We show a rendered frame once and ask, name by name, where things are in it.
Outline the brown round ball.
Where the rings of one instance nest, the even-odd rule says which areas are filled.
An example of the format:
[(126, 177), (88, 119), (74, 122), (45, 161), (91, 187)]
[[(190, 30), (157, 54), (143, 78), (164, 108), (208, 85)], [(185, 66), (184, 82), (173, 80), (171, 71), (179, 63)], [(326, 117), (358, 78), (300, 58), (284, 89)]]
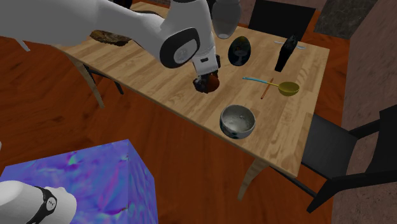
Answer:
[(207, 81), (207, 91), (208, 92), (213, 92), (219, 87), (219, 79), (217, 76), (211, 74), (208, 77)]

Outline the dark egg-shaped ornament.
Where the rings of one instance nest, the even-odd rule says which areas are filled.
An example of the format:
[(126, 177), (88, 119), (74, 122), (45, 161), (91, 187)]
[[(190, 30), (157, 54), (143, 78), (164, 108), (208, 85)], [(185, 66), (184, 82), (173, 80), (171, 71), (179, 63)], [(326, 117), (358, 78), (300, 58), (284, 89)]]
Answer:
[(243, 66), (250, 58), (251, 44), (247, 37), (236, 38), (228, 49), (228, 59), (234, 66)]

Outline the grey bowl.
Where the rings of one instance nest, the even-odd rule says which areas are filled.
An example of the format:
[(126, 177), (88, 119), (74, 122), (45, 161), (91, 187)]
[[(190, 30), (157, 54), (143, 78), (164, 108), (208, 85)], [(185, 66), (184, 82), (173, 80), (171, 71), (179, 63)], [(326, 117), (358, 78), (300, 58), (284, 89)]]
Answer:
[(232, 139), (244, 139), (256, 126), (253, 112), (241, 105), (231, 104), (223, 109), (219, 118), (221, 131)]

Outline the light wooden table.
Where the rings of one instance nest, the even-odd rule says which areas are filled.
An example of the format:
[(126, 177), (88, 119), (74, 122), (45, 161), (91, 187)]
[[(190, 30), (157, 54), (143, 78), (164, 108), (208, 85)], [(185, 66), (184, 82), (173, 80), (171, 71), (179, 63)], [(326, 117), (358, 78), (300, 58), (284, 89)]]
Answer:
[[(231, 65), (227, 53), (231, 39), (216, 39), (216, 51), (221, 56), (219, 88), (209, 94), (193, 87), (195, 70), (191, 63), (177, 69), (167, 69), (134, 42), (123, 47), (87, 39), (79, 45), (62, 47), (73, 62), (82, 68), (92, 67), (125, 87), (152, 100), (215, 136), (222, 136), (219, 118), (231, 104), (250, 109), (255, 118), (254, 131), (244, 139), (230, 143), (254, 157), (239, 190), (243, 197), (251, 181), (266, 167), (285, 176), (298, 176), (303, 150), (316, 107), (329, 51), (327, 48), (300, 43), (306, 49), (295, 50), (281, 72), (275, 65), (282, 38), (238, 27), (235, 37), (245, 36), (251, 44), (251, 56), (243, 66)], [(297, 83), (298, 93), (282, 95), (267, 84), (243, 80), (243, 77), (273, 83)]]

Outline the brown wooden stick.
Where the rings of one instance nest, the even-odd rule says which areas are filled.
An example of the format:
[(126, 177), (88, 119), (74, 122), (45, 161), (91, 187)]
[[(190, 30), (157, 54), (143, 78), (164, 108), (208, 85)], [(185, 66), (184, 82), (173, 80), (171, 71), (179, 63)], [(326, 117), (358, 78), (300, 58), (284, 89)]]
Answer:
[(267, 93), (267, 91), (268, 91), (268, 89), (269, 89), (270, 86), (271, 86), (270, 84), (267, 84), (267, 87), (266, 87), (265, 91), (262, 93), (260, 99), (263, 99), (263, 98), (264, 98), (264, 96), (265, 96), (265, 94)]

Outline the grey glass vase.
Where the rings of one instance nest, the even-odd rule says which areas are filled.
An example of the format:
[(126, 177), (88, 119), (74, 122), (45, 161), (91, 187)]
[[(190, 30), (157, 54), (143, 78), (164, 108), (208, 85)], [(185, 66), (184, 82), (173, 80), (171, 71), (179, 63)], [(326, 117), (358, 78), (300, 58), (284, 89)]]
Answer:
[(216, 0), (212, 6), (212, 26), (220, 39), (228, 39), (241, 16), (240, 0)]

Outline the black upright bottle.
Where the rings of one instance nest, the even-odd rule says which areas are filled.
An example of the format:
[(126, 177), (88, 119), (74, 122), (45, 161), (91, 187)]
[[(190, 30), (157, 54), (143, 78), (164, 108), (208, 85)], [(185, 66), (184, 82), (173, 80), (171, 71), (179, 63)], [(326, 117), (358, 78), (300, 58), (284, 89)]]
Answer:
[(279, 52), (279, 57), (277, 60), (277, 64), (275, 65), (275, 71), (281, 72), (286, 65), (289, 57), (293, 53), (294, 49), (296, 48), (298, 44), (298, 37), (296, 34), (293, 34), (290, 36), (282, 45), (280, 52)]

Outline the dark brown flat rock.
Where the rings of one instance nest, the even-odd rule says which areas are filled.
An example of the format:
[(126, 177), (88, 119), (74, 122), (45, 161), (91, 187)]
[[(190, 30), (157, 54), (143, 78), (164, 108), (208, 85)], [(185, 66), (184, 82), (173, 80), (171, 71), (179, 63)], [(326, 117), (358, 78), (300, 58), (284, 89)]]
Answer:
[(125, 36), (113, 34), (112, 32), (100, 31), (100, 30), (92, 31), (90, 37), (101, 43), (107, 43), (115, 46), (124, 46), (131, 40), (130, 38)]

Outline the pale silver spoon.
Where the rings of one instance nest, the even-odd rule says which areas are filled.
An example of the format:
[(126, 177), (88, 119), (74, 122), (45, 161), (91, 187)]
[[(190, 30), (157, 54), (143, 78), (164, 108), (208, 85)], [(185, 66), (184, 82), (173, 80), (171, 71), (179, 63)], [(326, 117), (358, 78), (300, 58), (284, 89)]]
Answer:
[[(280, 42), (280, 41), (274, 41), (274, 43), (281, 44), (281, 45), (285, 44), (285, 42)], [(300, 49), (300, 50), (306, 49), (305, 46), (300, 46), (300, 45), (296, 45), (296, 48)]]

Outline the purple patterned robot stand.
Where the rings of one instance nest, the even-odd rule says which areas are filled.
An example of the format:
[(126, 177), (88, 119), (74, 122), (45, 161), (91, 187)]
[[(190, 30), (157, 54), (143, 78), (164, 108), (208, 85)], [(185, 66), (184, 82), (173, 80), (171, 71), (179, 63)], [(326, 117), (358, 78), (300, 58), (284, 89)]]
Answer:
[(11, 180), (74, 196), (71, 221), (50, 224), (158, 224), (154, 178), (127, 139), (9, 165)]

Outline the black chair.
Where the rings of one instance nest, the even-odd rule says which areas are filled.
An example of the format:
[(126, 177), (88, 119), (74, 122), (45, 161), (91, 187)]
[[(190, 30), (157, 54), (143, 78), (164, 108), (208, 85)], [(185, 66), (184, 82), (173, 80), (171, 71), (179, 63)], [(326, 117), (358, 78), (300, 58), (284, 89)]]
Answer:
[[(305, 145), (302, 165), (326, 178), (320, 191), (313, 192), (297, 179), (285, 176), (313, 197), (311, 213), (343, 190), (397, 182), (397, 104), (379, 112), (380, 118), (350, 131), (314, 115)], [(378, 133), (372, 161), (363, 173), (347, 175), (359, 139)]]

